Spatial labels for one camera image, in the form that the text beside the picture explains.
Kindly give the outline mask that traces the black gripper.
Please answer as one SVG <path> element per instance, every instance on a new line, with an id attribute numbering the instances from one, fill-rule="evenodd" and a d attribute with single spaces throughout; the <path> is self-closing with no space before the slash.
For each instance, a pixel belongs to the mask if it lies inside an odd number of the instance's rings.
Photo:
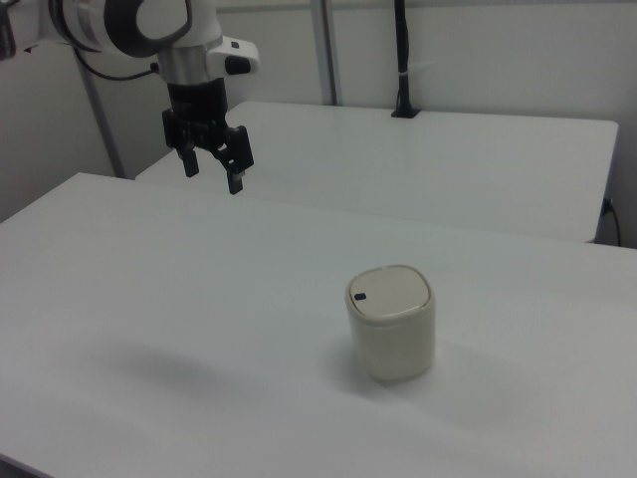
<path id="1" fill-rule="evenodd" d="M 187 177 L 199 173 L 195 147 L 215 154 L 226 170 L 231 194 L 243 190 L 243 176 L 254 165 L 247 129 L 228 126 L 224 79 L 200 85 L 168 84 L 170 108 L 162 113 L 166 144 L 177 151 Z"/>

